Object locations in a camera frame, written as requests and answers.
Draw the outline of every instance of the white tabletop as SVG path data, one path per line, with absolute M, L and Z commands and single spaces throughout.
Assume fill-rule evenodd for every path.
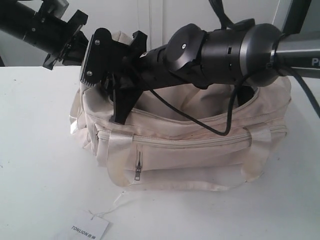
M 79 67 L 0 68 L 0 239 L 53 239 L 122 189 L 70 137 Z M 308 79 L 320 100 L 320 81 Z M 125 192 L 104 240 L 319 239 L 320 120 L 292 80 L 289 134 L 253 183 L 227 192 Z

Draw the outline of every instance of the canvas bag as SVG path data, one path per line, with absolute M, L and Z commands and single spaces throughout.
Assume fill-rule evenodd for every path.
M 122 32 L 115 41 L 129 44 Z M 174 107 L 224 131 L 227 107 L 233 86 L 213 84 L 200 90 L 192 84 L 156 90 Z M 128 190 L 206 190 L 223 191 L 211 181 L 184 178 L 158 178 L 145 173 L 241 165 L 241 182 L 251 182 L 263 173 L 263 167 L 279 142 L 286 136 L 284 115 L 291 101 L 291 84 L 279 77 L 273 84 L 254 89 L 245 104 L 235 104 L 232 128 L 228 136 L 219 136 L 185 119 L 144 92 L 129 114 L 125 125 L 109 121 L 112 101 L 98 86 L 80 83 L 70 111 L 71 134 L 90 150 L 98 165 L 104 167 L 114 184 Z

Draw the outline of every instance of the bag strap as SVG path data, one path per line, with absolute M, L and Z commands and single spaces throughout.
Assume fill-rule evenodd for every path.
M 251 146 L 244 161 L 241 174 L 246 182 L 259 178 L 267 162 L 271 148 L 271 133 L 266 124 L 247 127 L 251 134 Z M 113 130 L 109 140 L 100 140 L 98 144 L 97 160 L 99 165 L 107 167 L 110 179 L 119 187 L 126 187 L 129 191 L 137 190 L 203 190 L 226 191 L 236 186 L 223 186 L 206 181 L 158 181 L 134 184 L 125 176 L 125 165 L 130 155 L 133 133 Z

